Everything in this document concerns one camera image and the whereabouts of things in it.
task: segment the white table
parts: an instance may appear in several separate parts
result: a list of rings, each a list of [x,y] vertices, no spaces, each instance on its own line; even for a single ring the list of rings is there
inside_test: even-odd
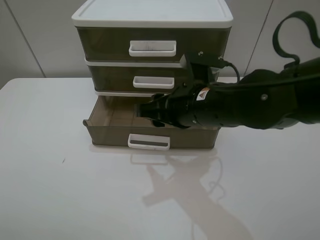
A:
[[[95,147],[90,78],[0,90],[1,240],[320,239],[320,124],[224,128],[215,149]]]

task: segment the warning label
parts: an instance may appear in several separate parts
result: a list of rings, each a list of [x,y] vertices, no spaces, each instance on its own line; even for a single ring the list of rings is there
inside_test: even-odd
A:
[[[204,89],[202,89],[198,96],[196,97],[196,101],[202,101],[206,99],[207,93],[209,92],[210,88],[205,87]]]

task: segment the open drawer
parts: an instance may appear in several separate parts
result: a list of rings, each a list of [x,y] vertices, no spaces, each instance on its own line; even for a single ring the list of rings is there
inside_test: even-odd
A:
[[[218,128],[179,129],[155,127],[151,121],[136,117],[134,105],[149,97],[99,96],[88,120],[83,120],[92,143],[149,150],[212,149]]]

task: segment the drawer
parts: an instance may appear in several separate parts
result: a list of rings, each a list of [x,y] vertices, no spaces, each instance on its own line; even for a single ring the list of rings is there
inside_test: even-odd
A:
[[[124,64],[86,62],[99,93],[170,93],[188,80],[188,71],[179,64]]]
[[[94,145],[149,150],[212,149],[218,128],[179,129],[154,127],[150,120],[135,117],[134,105],[147,97],[99,96],[88,120],[83,120]]]
[[[72,20],[88,61],[174,63],[223,55],[233,16],[224,0],[87,0]]]
[[[88,61],[179,62],[186,52],[223,56],[227,29],[77,27]]]

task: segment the white drawer handle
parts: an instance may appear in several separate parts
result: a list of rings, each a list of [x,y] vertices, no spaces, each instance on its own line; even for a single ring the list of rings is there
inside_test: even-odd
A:
[[[130,41],[131,57],[174,57],[176,53],[176,41]]]
[[[128,146],[133,149],[168,151],[170,148],[169,136],[152,136],[141,134],[129,134]]]
[[[175,87],[174,77],[159,76],[135,76],[133,86],[139,89],[173,89]]]

